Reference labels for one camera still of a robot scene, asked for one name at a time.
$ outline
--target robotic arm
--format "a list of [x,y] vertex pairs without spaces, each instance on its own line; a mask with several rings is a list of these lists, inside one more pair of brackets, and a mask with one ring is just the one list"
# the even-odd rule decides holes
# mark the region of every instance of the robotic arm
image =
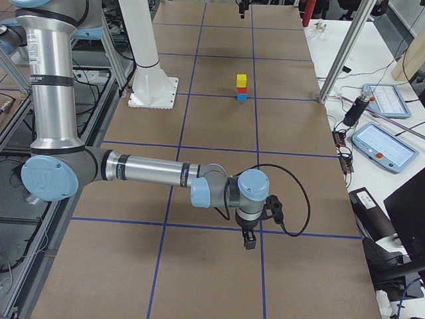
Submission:
[[[115,178],[190,188],[195,207],[225,207],[227,212],[229,207],[236,208],[247,249],[255,247],[254,227],[259,220],[283,220],[280,203],[280,212],[267,216],[269,181],[257,169],[228,177],[217,164],[165,161],[86,147],[77,136],[70,37],[78,29],[92,32],[102,27],[101,1],[11,2],[19,7],[17,20],[27,34],[37,123],[33,156],[22,169],[23,182],[31,193],[46,201],[59,201],[93,181]],[[134,1],[131,5],[143,4]]]

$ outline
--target blue block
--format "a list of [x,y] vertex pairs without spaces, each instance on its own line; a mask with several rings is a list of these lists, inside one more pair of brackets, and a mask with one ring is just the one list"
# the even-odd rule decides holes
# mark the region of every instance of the blue block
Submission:
[[238,94],[238,101],[246,101],[247,94]]

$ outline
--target metal rack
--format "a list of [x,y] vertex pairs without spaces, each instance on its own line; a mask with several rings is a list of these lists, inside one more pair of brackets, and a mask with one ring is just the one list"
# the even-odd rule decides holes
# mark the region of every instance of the metal rack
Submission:
[[[80,139],[89,146],[99,146],[108,127],[118,101],[121,98],[123,81],[133,70],[130,60],[120,58],[108,34],[103,37],[104,51],[74,51],[75,67],[84,72],[104,70],[110,74],[109,79],[98,89],[102,93],[93,104],[92,88],[82,84],[85,79],[76,83],[77,114],[84,115],[80,126],[84,131]],[[13,78],[22,78],[22,74],[11,62],[5,69]],[[31,156],[29,144],[33,133],[23,124],[33,111],[31,95],[21,102],[19,109],[7,127],[0,134],[0,161],[3,159],[23,161],[23,157]],[[39,201],[34,205],[28,203],[29,193],[20,184],[13,172],[18,165],[13,161],[5,161],[0,165],[0,318],[13,318],[19,313],[20,318],[28,318],[43,288],[48,272],[52,266],[56,252],[60,246],[72,213],[78,202],[80,193],[60,202],[46,203]],[[7,279],[9,260],[13,267],[13,281]]]

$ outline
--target black clamp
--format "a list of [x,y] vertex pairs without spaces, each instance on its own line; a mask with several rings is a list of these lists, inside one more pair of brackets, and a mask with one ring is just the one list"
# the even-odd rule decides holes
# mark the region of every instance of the black clamp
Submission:
[[239,5],[240,18],[245,19],[245,10],[249,10],[250,0],[240,0],[238,5]]
[[[257,243],[254,228],[257,226],[259,221],[265,221],[267,219],[273,219],[274,222],[278,225],[283,224],[284,222],[284,212],[282,209],[282,203],[275,195],[270,195],[266,198],[266,203],[263,206],[263,210],[259,218],[253,221],[246,221],[239,217],[238,213],[235,214],[235,220],[238,225],[242,228],[242,237],[244,239],[244,247],[246,250],[254,249]],[[267,210],[272,212],[271,215],[267,214]]]

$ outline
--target metal pole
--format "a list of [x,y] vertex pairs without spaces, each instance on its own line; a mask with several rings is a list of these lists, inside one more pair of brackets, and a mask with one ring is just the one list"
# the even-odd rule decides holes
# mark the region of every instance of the metal pole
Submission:
[[319,96],[317,97],[317,101],[320,104],[325,104],[329,94],[332,91],[335,82],[337,82],[337,78],[339,73],[341,73],[342,68],[347,60],[351,49],[353,48],[357,38],[360,35],[369,14],[372,11],[373,6],[377,0],[362,0],[359,6],[359,10],[357,10],[357,14],[354,17],[353,22],[351,23],[350,29],[347,32],[347,35],[344,38],[343,44],[339,49],[339,52],[335,58],[335,61],[332,64],[331,70],[327,75],[326,81],[323,84],[323,87],[320,91]]
[[395,121],[393,121],[389,118],[386,118],[385,116],[380,115],[379,113],[376,113],[375,111],[371,110],[370,108],[367,108],[366,111],[373,114],[374,116],[376,116],[378,118],[382,118],[383,120],[386,120],[388,123],[391,123],[392,125],[395,125],[395,126],[401,128],[402,130],[404,130],[406,132],[409,132],[409,133],[425,140],[425,136],[423,136],[422,134],[419,134],[418,132],[411,130],[410,128],[407,128],[406,126],[404,126],[402,124],[399,124],[399,123],[397,123],[397,122],[395,122]]
[[108,24],[105,19],[105,15],[102,13],[102,24],[104,28],[104,34],[102,35],[102,44],[104,46],[106,56],[111,64],[112,70],[117,79],[120,88],[124,88],[127,82],[126,74],[120,62],[117,52],[115,51],[114,44],[112,42],[111,34],[109,32]]
[[7,75],[9,75],[13,81],[19,86],[19,89],[22,92],[29,94],[31,92],[31,87],[28,80],[19,72],[18,68],[15,66],[11,58],[9,58],[3,50],[0,49],[0,65],[5,70]]

